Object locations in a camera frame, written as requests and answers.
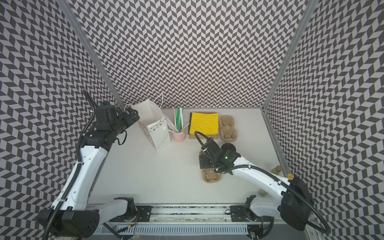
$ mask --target pink pen holder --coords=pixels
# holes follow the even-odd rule
[[[172,138],[175,142],[182,142],[186,139],[185,128],[181,132],[172,132]]]

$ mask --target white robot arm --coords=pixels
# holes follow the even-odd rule
[[[74,168],[67,180],[64,189],[52,203],[49,210],[40,211],[37,221],[45,227],[43,239],[47,239],[51,232],[55,236],[63,237],[90,237],[97,226],[104,224],[120,215],[134,217],[136,210],[132,198],[115,199],[107,204],[87,206],[88,198],[105,158],[117,139],[117,135],[135,123],[139,116],[137,111],[128,108],[128,111],[104,102],[101,106],[91,99],[87,92],[85,98],[93,109],[93,114],[83,130],[77,148],[77,159]],[[198,134],[207,138],[203,144]],[[281,217],[287,224],[298,230],[304,230],[310,224],[308,217],[314,212],[322,221],[325,229],[311,225],[321,232],[329,233],[330,228],[323,217],[313,207],[313,202],[306,185],[299,179],[289,180],[286,177],[274,175],[247,161],[235,149],[220,148],[212,139],[202,133],[195,135],[206,153],[199,156],[200,168],[216,168],[216,171],[242,177],[259,186],[271,198],[252,196],[249,211],[245,213],[252,218],[271,216]]]

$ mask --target black and white wallpaper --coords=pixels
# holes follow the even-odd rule
[[[69,177],[80,91],[113,99],[54,0],[0,4],[0,239],[26,239]]]
[[[332,233],[384,239],[384,1],[320,1],[268,108]]]
[[[69,0],[123,101],[261,107],[308,0]]]

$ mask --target box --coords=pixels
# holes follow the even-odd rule
[[[192,113],[206,113],[206,114],[211,114],[211,113],[217,113],[217,112],[190,112],[190,114],[189,114],[189,122],[191,122],[191,120],[192,120]],[[189,126],[188,126],[188,138],[189,139],[197,139],[196,138],[196,136],[194,135],[194,134],[189,134],[189,130],[190,130],[190,128],[191,128],[191,124],[189,124]],[[213,138],[213,139],[218,139],[218,135],[207,135],[207,137],[211,137],[211,138]]]

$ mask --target white paper bag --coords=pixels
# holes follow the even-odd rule
[[[167,121],[157,104],[147,99],[132,108],[139,112],[139,125],[157,151],[170,144]]]

